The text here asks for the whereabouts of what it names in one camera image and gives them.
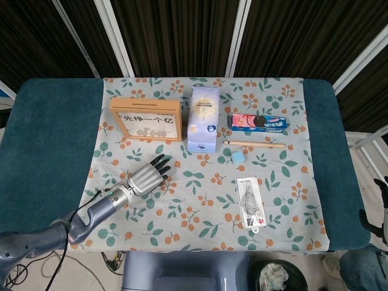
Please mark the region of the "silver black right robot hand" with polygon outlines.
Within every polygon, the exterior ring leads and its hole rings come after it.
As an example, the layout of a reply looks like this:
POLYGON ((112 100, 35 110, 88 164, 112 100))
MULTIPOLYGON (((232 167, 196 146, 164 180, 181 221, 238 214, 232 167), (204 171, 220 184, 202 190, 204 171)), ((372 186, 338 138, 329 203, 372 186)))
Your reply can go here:
POLYGON ((369 231, 370 233, 373 233, 376 237, 380 238, 382 242, 387 246, 387 176, 384 176, 384 182, 380 179, 374 179, 374 183, 380 188, 381 190, 381 197, 383 200, 383 223, 381 227, 377 227, 373 224, 371 224, 366 215, 366 211, 363 209, 359 210, 359 219, 362 227, 369 231))

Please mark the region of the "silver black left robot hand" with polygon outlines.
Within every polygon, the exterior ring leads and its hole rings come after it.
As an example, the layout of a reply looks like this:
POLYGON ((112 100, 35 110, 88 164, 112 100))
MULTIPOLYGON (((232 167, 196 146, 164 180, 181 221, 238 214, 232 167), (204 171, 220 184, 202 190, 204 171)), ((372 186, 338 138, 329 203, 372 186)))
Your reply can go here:
POLYGON ((168 165, 170 160, 165 154, 158 155, 130 175, 126 188, 135 196, 144 196, 153 191, 169 177, 167 172, 171 169, 168 165))

